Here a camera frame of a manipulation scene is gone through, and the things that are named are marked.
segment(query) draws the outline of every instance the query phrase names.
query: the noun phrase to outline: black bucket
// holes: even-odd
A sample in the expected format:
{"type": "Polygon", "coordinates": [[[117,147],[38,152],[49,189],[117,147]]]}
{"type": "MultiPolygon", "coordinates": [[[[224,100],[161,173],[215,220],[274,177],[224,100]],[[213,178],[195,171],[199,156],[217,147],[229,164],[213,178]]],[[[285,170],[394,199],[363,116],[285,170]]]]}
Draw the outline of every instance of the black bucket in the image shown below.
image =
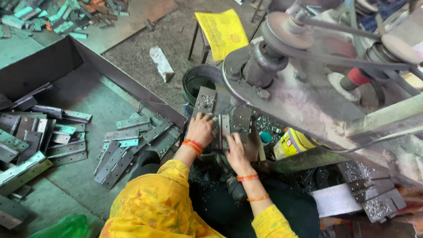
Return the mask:
{"type": "Polygon", "coordinates": [[[192,115],[201,86],[215,90],[214,83],[222,81],[222,70],[216,66],[203,64],[188,70],[182,81],[182,96],[190,103],[185,106],[185,113],[192,115]]]}

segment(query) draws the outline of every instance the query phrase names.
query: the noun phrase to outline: woman's right hand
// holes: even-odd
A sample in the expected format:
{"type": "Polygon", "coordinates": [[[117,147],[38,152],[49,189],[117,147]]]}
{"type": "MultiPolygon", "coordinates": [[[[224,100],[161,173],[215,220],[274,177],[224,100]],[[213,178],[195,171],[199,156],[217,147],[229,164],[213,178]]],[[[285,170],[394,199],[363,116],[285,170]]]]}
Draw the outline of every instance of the woman's right hand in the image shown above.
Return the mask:
{"type": "Polygon", "coordinates": [[[228,141],[230,152],[226,152],[225,155],[236,174],[238,176],[255,174],[256,171],[245,156],[245,149],[241,141],[241,136],[238,133],[234,133],[232,135],[227,135],[226,140],[228,141]]]}

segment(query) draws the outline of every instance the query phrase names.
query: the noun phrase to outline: woman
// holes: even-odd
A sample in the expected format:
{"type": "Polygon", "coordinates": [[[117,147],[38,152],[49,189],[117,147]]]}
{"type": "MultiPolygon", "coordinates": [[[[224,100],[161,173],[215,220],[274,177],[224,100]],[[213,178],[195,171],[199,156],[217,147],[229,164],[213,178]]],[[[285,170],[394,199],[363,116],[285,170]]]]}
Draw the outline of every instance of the woman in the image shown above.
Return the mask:
{"type": "MultiPolygon", "coordinates": [[[[190,166],[212,141],[213,124],[210,115],[198,113],[174,158],[160,168],[155,152],[143,154],[146,159],[140,161],[139,169],[114,201],[101,238],[224,237],[193,211],[188,190],[190,166]]],[[[297,237],[246,159],[239,134],[226,138],[230,149],[226,156],[250,200],[257,237],[297,237]]]]}

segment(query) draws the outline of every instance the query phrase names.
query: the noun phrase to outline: metal stool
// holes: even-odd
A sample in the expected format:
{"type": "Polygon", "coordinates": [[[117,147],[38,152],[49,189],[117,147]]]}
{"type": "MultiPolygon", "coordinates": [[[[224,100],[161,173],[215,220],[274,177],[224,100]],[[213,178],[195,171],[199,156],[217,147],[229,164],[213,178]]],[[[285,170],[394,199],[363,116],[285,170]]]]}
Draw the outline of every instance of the metal stool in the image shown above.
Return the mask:
{"type": "Polygon", "coordinates": [[[203,52],[201,53],[201,63],[204,64],[206,62],[207,56],[209,55],[209,51],[211,50],[209,41],[206,38],[206,35],[204,34],[203,29],[201,29],[200,24],[197,22],[197,25],[195,26],[195,32],[194,37],[192,39],[190,54],[188,55],[188,60],[191,60],[192,51],[194,50],[194,44],[195,39],[197,38],[198,30],[201,30],[201,40],[203,41],[203,52]]]}

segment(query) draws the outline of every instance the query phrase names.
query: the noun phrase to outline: yellow kurta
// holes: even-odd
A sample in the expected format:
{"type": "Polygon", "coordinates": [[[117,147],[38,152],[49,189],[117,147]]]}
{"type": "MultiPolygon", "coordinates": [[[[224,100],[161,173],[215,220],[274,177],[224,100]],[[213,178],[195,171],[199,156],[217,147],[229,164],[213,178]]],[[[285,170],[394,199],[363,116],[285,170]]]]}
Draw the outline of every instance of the yellow kurta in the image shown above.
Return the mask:
{"type": "MultiPolygon", "coordinates": [[[[223,237],[192,210],[188,173],[183,162],[170,160],[157,174],[131,180],[110,209],[100,238],[223,237]]],[[[275,205],[254,218],[258,238],[296,238],[275,205]]]]}

